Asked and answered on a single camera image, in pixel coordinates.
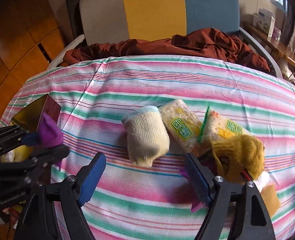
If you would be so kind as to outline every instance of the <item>striped bedsheet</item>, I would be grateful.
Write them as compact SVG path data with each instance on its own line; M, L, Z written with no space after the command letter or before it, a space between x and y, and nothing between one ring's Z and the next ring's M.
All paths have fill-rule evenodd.
M170 151L151 168L131 164L121 118L141 106L182 98L203 120L210 105L250 130L265 145L265 168L281 202L272 217L276 239L295 232L295 86L220 60L188 56L136 56L84 61L30 78L5 110L0 126L49 93L61 106L58 120L70 148L52 181L87 165L96 152L107 166L94 195L82 208L96 239L194 239L207 209L191 214L191 190L179 174L183 152ZM57 217L68 239L60 206ZM227 219L221 233L226 239Z

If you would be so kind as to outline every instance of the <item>blue gripper pad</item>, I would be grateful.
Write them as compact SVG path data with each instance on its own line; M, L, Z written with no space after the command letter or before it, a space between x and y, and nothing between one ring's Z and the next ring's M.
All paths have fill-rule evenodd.
M83 166L76 174L76 193L79 196L76 201L80 207L91 200L95 188L105 170L106 157L103 153L97 153L89 165Z
M212 172L202 166L193 153L185 155L185 170L198 199L210 207L215 197Z

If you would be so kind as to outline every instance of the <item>brown blanket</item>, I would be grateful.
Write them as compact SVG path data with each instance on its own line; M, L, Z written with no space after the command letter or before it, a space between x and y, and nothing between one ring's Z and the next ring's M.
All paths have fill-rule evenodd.
M174 35L171 39L157 41L130 39L117 44L95 43L68 50L63 60L72 65L84 60L156 54L215 58L266 73L270 71L266 60L255 54L237 36L229 36L213 28L197 30L186 36Z

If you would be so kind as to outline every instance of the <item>white box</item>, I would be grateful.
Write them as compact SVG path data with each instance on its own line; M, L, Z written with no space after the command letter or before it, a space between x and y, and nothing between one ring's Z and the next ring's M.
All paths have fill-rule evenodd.
M264 31L268 37L272 37L275 25L275 16L266 9L259 9L256 27Z
M258 15L254 14L253 15L253 26L256 27L257 25L257 20L258 20Z

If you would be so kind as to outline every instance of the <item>yellow panel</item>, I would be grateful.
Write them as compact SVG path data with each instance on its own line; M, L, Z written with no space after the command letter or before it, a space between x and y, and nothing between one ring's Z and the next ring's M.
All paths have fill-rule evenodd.
M130 39L186 35L185 0L124 0Z

